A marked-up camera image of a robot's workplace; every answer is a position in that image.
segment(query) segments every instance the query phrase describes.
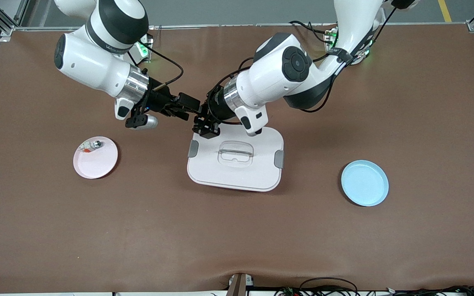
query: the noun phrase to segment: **black cable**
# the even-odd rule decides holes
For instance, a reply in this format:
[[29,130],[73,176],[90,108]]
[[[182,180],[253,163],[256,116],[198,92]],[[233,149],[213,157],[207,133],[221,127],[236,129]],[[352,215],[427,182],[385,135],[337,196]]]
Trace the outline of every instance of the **black cable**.
[[[213,86],[213,88],[208,92],[209,94],[211,94],[213,91],[215,91],[215,89],[217,88],[217,86],[220,86],[220,84],[225,81],[226,79],[232,77],[233,75],[237,74],[237,73],[240,73],[244,70],[248,70],[251,66],[248,66],[248,67],[244,67],[244,68],[240,68],[240,69],[237,69],[235,71],[233,71],[232,73],[229,73],[228,75],[226,75],[225,77],[223,77],[221,80],[219,80],[217,82],[217,84],[215,86]],[[209,104],[211,102],[211,100],[208,98],[207,100],[207,109],[209,111],[209,113],[213,116],[213,118],[215,118],[215,120],[219,121],[220,123],[225,123],[225,124],[233,124],[233,125],[240,125],[242,123],[240,122],[230,122],[230,121],[225,121],[225,120],[222,120],[222,119],[219,119],[217,118],[217,116],[215,114],[213,114],[213,112],[211,112],[211,105]]]
[[[314,288],[305,288],[306,290],[310,290],[314,293],[317,293],[321,296],[328,296],[332,293],[339,293],[339,294],[342,294],[343,295],[343,292],[353,292],[355,293],[357,296],[361,296],[358,292],[358,290],[353,290],[353,289],[350,289],[350,288],[346,288],[346,287],[341,287],[341,286],[338,286],[338,285],[321,285],[321,286],[318,286],[318,287],[314,287]],[[323,294],[322,291],[329,291],[327,294]]]
[[169,85],[175,81],[177,81],[180,77],[182,77],[182,75],[184,74],[184,69],[182,68],[182,66],[180,66],[179,64],[177,64],[177,62],[175,62],[174,60],[171,60],[171,58],[168,58],[166,56],[164,56],[163,54],[159,53],[158,51],[152,49],[149,45],[149,43],[143,43],[140,41],[140,43],[142,43],[147,49],[149,49],[151,52],[155,53],[157,56],[160,56],[160,58],[163,58],[164,60],[167,60],[168,62],[171,62],[173,65],[177,66],[179,69],[180,69],[180,74],[177,75],[177,77],[165,82],[164,84],[165,85]]
[[309,283],[309,282],[312,282],[312,281],[320,281],[320,280],[334,280],[334,281],[342,281],[342,282],[345,282],[345,283],[349,283],[354,287],[354,290],[356,291],[356,294],[358,294],[357,285],[355,285],[351,281],[340,279],[339,277],[314,277],[313,279],[308,279],[308,280],[304,281],[303,283],[301,283],[301,285],[299,285],[299,289],[303,288],[303,285],[305,285],[305,283]]
[[473,286],[452,286],[440,290],[427,290],[420,289],[414,291],[396,291],[393,296],[440,296],[446,295],[445,292],[451,293],[461,293],[466,294],[466,296],[474,296],[474,287]]
[[380,36],[380,33],[383,31],[383,28],[385,27],[385,25],[387,25],[387,22],[389,22],[389,19],[393,16],[393,13],[395,13],[395,11],[396,11],[396,7],[393,9],[393,11],[391,11],[389,16],[385,19],[385,22],[383,22],[383,25],[381,25],[381,28],[378,31],[378,35],[376,35],[376,37],[374,38],[374,43],[376,43],[376,39],[378,39],[378,36]]
[[131,61],[133,62],[133,65],[138,66],[137,62],[135,62],[135,59],[133,58],[133,56],[131,55],[130,52],[128,52],[128,56],[131,58]]
[[[298,25],[301,25],[303,28],[305,28],[305,29],[307,29],[307,30],[312,30],[311,28],[309,28],[309,26],[307,26],[307,25],[301,23],[300,21],[292,21],[292,22],[288,22],[288,23],[289,23],[289,24],[298,24]],[[315,32],[318,32],[318,33],[320,33],[320,34],[325,34],[325,31],[323,31],[323,30],[315,30],[315,29],[314,29],[314,31],[315,31]]]
[[339,27],[337,28],[337,32],[336,32],[336,38],[334,39],[334,43],[332,45],[332,47],[335,47],[336,43],[337,43],[337,40],[339,39]]
[[253,56],[249,57],[249,58],[245,58],[241,64],[239,65],[239,68],[238,70],[240,70],[242,68],[242,66],[245,64],[245,62],[248,62],[249,60],[253,60]]
[[319,62],[320,60],[324,60],[329,54],[325,53],[324,55],[320,56],[319,58],[315,58],[312,62]]
[[318,112],[319,110],[321,110],[325,106],[327,101],[329,100],[330,92],[332,91],[332,86],[334,85],[335,78],[336,78],[336,76],[332,76],[332,78],[330,79],[330,85],[329,85],[329,90],[327,91],[327,96],[325,97],[325,100],[323,101],[323,103],[321,103],[321,105],[319,107],[317,107],[316,109],[313,109],[313,110],[301,109],[301,111],[307,112],[307,113],[314,113],[314,112]]
[[140,60],[140,62],[137,64],[137,66],[139,66],[143,62],[147,62],[148,60],[149,60],[149,58],[143,58],[142,60]]
[[336,292],[339,293],[339,294],[341,294],[341,296],[347,296],[347,295],[344,294],[343,291],[336,291]]
[[323,42],[323,43],[326,43],[326,44],[332,44],[331,41],[325,41],[324,39],[321,39],[321,38],[318,36],[316,30],[315,30],[314,27],[312,26],[312,23],[308,22],[308,25],[309,25],[309,27],[310,27],[310,30],[314,33],[314,36],[315,36],[319,41],[321,41],[321,42]]

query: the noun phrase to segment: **black circular button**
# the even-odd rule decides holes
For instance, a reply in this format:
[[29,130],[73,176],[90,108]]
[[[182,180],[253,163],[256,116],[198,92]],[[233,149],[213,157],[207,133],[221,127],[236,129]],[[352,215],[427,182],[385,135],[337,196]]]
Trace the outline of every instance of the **black circular button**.
[[286,49],[284,50],[284,58],[286,58],[287,60],[289,60],[290,57],[291,57],[293,54],[295,54],[295,53],[297,53],[297,47],[295,47],[295,46],[290,46],[290,47],[288,47],[288,48],[286,48]]
[[290,62],[297,72],[302,72],[305,68],[304,60],[299,54],[293,55]]
[[283,65],[283,73],[284,76],[291,81],[295,81],[299,78],[299,73],[297,73],[292,65],[288,63]]

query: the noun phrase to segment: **small object on plate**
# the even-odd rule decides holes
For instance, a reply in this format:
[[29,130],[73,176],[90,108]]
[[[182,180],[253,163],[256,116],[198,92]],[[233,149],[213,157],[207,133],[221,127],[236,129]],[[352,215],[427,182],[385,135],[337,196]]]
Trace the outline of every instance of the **small object on plate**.
[[341,187],[348,198],[360,206],[376,206],[389,193],[389,180],[375,163],[357,160],[341,174]]
[[111,172],[118,160],[118,148],[116,144],[106,137],[92,137],[85,143],[99,142],[100,149],[95,148],[92,153],[84,152],[79,146],[73,157],[74,170],[83,178],[101,178]]
[[92,141],[92,142],[91,141],[85,141],[78,147],[78,149],[81,152],[89,153],[89,152],[93,152],[94,150],[100,148],[101,146],[102,146],[102,142],[100,142],[100,141]]

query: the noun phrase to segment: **blue plate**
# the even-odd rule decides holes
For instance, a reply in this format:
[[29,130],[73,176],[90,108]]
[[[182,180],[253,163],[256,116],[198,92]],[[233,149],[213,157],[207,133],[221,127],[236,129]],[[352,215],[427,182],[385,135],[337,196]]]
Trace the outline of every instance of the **blue plate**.
[[357,160],[349,163],[341,174],[341,187],[346,196],[360,206],[376,206],[389,193],[389,180],[375,163]]

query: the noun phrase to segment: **wire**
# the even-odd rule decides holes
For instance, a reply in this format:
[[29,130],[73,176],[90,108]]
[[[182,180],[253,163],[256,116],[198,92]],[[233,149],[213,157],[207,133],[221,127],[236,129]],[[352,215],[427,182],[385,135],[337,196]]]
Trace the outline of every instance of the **wire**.
[[395,11],[396,11],[396,7],[393,9],[393,11],[391,11],[389,16],[385,19],[385,22],[383,22],[383,25],[381,25],[381,28],[378,31],[378,35],[376,35],[376,37],[374,38],[374,43],[376,43],[378,36],[380,36],[380,33],[383,31],[383,28],[385,27],[385,25],[387,25],[387,22],[389,22],[389,19],[393,16],[393,13],[395,13]]
[[331,81],[330,81],[329,90],[327,91],[327,96],[325,97],[325,100],[323,101],[323,103],[321,103],[321,105],[320,105],[319,107],[317,107],[317,108],[314,109],[314,110],[301,109],[301,111],[307,112],[307,113],[314,113],[314,112],[318,112],[318,111],[321,110],[323,107],[325,107],[325,104],[326,104],[327,101],[329,100],[330,92],[332,91],[332,86],[334,85],[334,80],[335,80],[335,77],[333,76],[333,77],[331,78]]
[[321,41],[321,42],[323,42],[323,43],[326,43],[326,44],[332,44],[331,41],[325,41],[324,39],[321,39],[321,38],[318,36],[316,30],[315,30],[314,27],[312,26],[312,23],[308,22],[308,25],[309,25],[309,27],[310,27],[310,30],[314,33],[314,36],[315,36],[319,41]]
[[[209,97],[210,95],[215,91],[215,89],[220,86],[220,84],[225,81],[226,79],[232,77],[233,75],[237,74],[237,73],[240,73],[244,70],[248,70],[251,66],[248,66],[248,67],[244,67],[244,68],[240,68],[240,69],[237,69],[235,71],[233,71],[232,73],[229,73],[228,75],[226,75],[225,77],[223,77],[221,80],[219,80],[217,82],[217,84],[215,86],[213,86],[213,88],[208,92],[209,94]],[[219,121],[220,123],[224,123],[224,124],[232,124],[232,125],[241,125],[242,123],[241,122],[230,122],[230,121],[225,121],[225,120],[222,120],[222,119],[219,119],[215,114],[213,114],[213,112],[211,111],[211,105],[210,105],[210,102],[211,100],[208,98],[207,100],[207,109],[209,111],[209,113],[211,114],[211,116],[213,116],[213,118],[215,118],[215,120]]]
[[242,66],[245,64],[245,62],[248,62],[249,60],[253,60],[253,56],[249,57],[249,58],[245,58],[241,64],[239,65],[239,68],[238,70],[240,70],[242,68]]
[[180,74],[177,75],[177,77],[167,81],[167,82],[164,82],[164,85],[168,86],[169,84],[177,81],[180,77],[182,77],[182,75],[184,74],[184,69],[182,68],[182,66],[180,66],[177,62],[175,62],[174,60],[171,60],[171,58],[168,58],[166,56],[164,56],[163,54],[159,53],[158,51],[152,49],[149,45],[149,43],[143,43],[142,41],[140,41],[140,43],[142,43],[147,49],[149,49],[151,52],[155,53],[157,56],[160,56],[160,58],[163,58],[164,60],[167,60],[168,62],[171,62],[173,65],[177,66],[179,69],[180,69]]
[[[288,23],[289,23],[289,24],[298,24],[298,25],[301,25],[303,28],[305,28],[305,29],[307,29],[307,30],[312,30],[309,26],[307,26],[307,25],[301,23],[300,21],[292,21],[292,22],[288,22]],[[318,33],[320,33],[320,34],[325,34],[325,31],[323,31],[323,30],[315,30],[315,29],[314,29],[314,31],[315,31],[315,32],[318,32]]]
[[474,296],[473,286],[453,286],[441,290],[427,290],[420,289],[414,291],[396,291],[394,296],[439,296],[440,294],[446,295],[445,292],[461,293],[466,296]]
[[320,60],[323,60],[324,58],[326,58],[329,54],[328,53],[325,53],[324,55],[320,56],[319,58],[315,58],[314,60],[312,60],[312,62],[319,62]]
[[336,38],[334,39],[334,43],[332,44],[332,47],[334,47],[337,43],[337,40],[339,39],[339,27],[338,27],[338,30],[336,31]]
[[133,58],[133,56],[131,55],[130,52],[128,52],[128,56],[131,58],[131,61],[133,62],[133,65],[135,65],[135,66],[139,65],[139,64],[137,64],[137,62],[135,62],[135,59]]
[[320,281],[320,280],[334,280],[334,281],[342,281],[342,282],[345,282],[345,283],[349,283],[354,287],[354,290],[356,291],[356,294],[359,295],[357,285],[355,285],[351,281],[340,279],[339,277],[314,277],[313,279],[309,279],[309,280],[306,280],[303,283],[301,283],[301,285],[299,285],[299,289],[303,288],[303,285],[305,285],[305,283],[309,283],[309,282],[312,282],[312,281]]

